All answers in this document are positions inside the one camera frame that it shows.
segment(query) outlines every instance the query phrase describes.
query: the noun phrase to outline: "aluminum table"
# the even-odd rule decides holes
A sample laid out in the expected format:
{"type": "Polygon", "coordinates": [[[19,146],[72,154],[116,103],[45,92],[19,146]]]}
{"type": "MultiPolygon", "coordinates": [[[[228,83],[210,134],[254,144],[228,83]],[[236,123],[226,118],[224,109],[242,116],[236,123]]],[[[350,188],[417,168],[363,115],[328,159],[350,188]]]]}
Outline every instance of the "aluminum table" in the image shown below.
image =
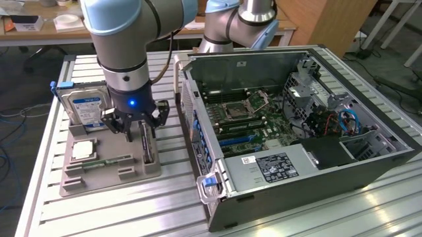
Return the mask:
{"type": "MultiPolygon", "coordinates": [[[[316,49],[316,51],[422,144],[419,125],[327,49],[316,49]]],[[[152,78],[163,68],[167,54],[167,52],[148,53],[152,78]]],[[[155,99],[168,99],[171,105],[167,124],[157,130],[161,176],[64,198],[59,195],[59,183],[68,135],[68,116],[57,99],[53,99],[19,220],[17,237],[307,235],[346,237],[422,234],[421,155],[388,171],[360,190],[298,207],[232,229],[210,233],[175,109],[173,74],[177,75],[169,67],[161,81],[152,86],[155,99]]],[[[95,55],[67,58],[60,81],[103,79],[103,71],[95,55]]],[[[338,82],[324,71],[320,72],[320,80],[334,93],[342,92],[338,82]]]]}

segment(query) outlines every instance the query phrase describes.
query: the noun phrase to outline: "blue cable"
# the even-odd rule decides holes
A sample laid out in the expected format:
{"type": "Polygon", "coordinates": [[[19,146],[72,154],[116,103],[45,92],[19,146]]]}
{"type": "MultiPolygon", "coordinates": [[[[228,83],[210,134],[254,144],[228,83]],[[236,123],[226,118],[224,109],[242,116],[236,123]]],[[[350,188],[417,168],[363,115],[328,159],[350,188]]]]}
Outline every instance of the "blue cable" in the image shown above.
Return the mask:
{"type": "Polygon", "coordinates": [[[358,118],[356,113],[355,113],[352,110],[347,110],[347,109],[342,110],[342,111],[338,113],[338,120],[340,121],[339,124],[340,124],[342,129],[343,129],[346,132],[348,132],[348,129],[347,129],[344,123],[343,123],[342,113],[350,113],[350,114],[352,115],[352,117],[354,117],[354,119],[355,119],[355,123],[356,123],[358,134],[360,134],[360,124],[359,124],[359,118],[358,118]]]}
{"type": "Polygon", "coordinates": [[[7,209],[7,207],[11,206],[19,200],[19,198],[21,196],[21,186],[20,186],[20,179],[19,179],[19,175],[17,175],[17,171],[16,171],[15,162],[8,158],[7,155],[0,155],[0,157],[4,158],[9,162],[12,171],[13,171],[15,176],[16,176],[16,182],[17,182],[17,193],[16,193],[16,196],[8,202],[8,204],[0,209],[0,214],[1,214],[1,212],[7,209]]]}
{"type": "MultiPolygon", "coordinates": [[[[3,119],[0,119],[0,121],[5,122],[8,124],[21,124],[21,122],[11,122],[11,121],[3,120],[3,119]]],[[[21,125],[21,131],[20,131],[20,134],[17,135],[17,137],[15,139],[12,139],[9,142],[4,143],[1,146],[3,147],[9,147],[11,145],[13,145],[13,143],[23,137],[25,132],[27,132],[27,124],[23,124],[21,125]]]]}
{"type": "MultiPolygon", "coordinates": [[[[21,124],[21,122],[11,122],[7,120],[0,119],[1,122],[5,122],[8,124],[21,124]]],[[[23,123],[21,125],[23,129],[20,131],[20,134],[17,135],[17,137],[15,139],[12,139],[9,142],[1,144],[0,148],[1,150],[4,149],[4,147],[9,147],[11,145],[13,145],[13,143],[23,137],[25,131],[27,131],[27,125],[23,123]]],[[[7,154],[0,155],[0,158],[3,158],[8,163],[9,163],[9,167],[12,168],[12,172],[15,174],[16,177],[16,182],[17,182],[17,192],[16,192],[16,196],[15,198],[7,203],[7,205],[0,209],[0,214],[1,212],[7,209],[7,207],[9,207],[15,202],[19,201],[19,198],[21,197],[21,184],[20,184],[20,178],[17,175],[17,170],[16,170],[16,166],[15,166],[15,162],[12,161],[12,159],[7,156],[7,154]]]]}

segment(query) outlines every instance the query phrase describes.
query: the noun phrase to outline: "hard drive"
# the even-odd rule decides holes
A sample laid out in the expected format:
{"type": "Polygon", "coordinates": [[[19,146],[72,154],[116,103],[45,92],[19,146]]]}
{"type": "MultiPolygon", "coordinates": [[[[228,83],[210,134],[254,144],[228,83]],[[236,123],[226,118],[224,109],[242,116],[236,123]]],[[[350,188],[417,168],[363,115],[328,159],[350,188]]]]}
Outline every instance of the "hard drive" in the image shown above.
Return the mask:
{"type": "Polygon", "coordinates": [[[56,94],[72,125],[84,125],[85,130],[107,129],[101,123],[101,111],[111,108],[111,98],[104,81],[91,83],[63,82],[56,94]]]}

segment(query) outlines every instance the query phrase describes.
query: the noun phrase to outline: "white label sticker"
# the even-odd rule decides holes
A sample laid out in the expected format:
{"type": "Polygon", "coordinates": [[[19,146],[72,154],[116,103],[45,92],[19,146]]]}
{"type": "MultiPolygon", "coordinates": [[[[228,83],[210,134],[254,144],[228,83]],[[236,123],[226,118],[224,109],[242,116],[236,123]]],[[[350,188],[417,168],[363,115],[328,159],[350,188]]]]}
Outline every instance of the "white label sticker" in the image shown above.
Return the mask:
{"type": "Polygon", "coordinates": [[[100,121],[100,104],[101,100],[99,97],[73,100],[73,107],[76,109],[76,113],[83,125],[88,127],[103,126],[103,123],[100,121]]]}
{"type": "Polygon", "coordinates": [[[246,67],[246,61],[238,62],[236,67],[246,67]]]}
{"type": "Polygon", "coordinates": [[[256,158],[255,158],[255,156],[251,156],[251,157],[243,157],[242,158],[242,162],[243,162],[243,164],[250,164],[250,163],[255,163],[256,162],[256,160],[255,160],[256,158]]]}

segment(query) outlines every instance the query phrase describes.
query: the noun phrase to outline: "chair leg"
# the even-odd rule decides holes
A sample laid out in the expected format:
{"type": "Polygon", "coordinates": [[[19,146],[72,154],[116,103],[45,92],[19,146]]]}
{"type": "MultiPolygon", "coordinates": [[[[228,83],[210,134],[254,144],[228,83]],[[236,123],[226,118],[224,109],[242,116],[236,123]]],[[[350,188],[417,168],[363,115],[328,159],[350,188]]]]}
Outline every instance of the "chair leg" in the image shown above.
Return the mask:
{"type": "Polygon", "coordinates": [[[60,46],[53,45],[52,49],[57,50],[63,55],[68,55],[64,49],[60,46]]]}
{"type": "Polygon", "coordinates": [[[29,67],[31,62],[35,61],[51,49],[52,49],[52,46],[51,45],[45,45],[45,46],[43,46],[43,48],[39,49],[39,51],[36,51],[35,54],[31,55],[29,58],[27,58],[27,60],[24,62],[24,72],[25,73],[33,73],[33,68],[29,67]]]}
{"type": "Polygon", "coordinates": [[[63,55],[67,55],[67,52],[64,51],[64,49],[61,47],[59,47],[57,45],[45,45],[43,46],[43,48],[39,49],[39,51],[36,51],[35,54],[31,55],[31,57],[25,60],[24,62],[24,72],[25,73],[33,73],[33,68],[29,66],[31,63],[44,54],[47,53],[51,49],[57,50],[63,55]]]}
{"type": "Polygon", "coordinates": [[[19,46],[19,51],[20,51],[21,53],[27,53],[27,52],[29,51],[29,49],[28,49],[28,47],[25,47],[25,46],[19,46]]]}

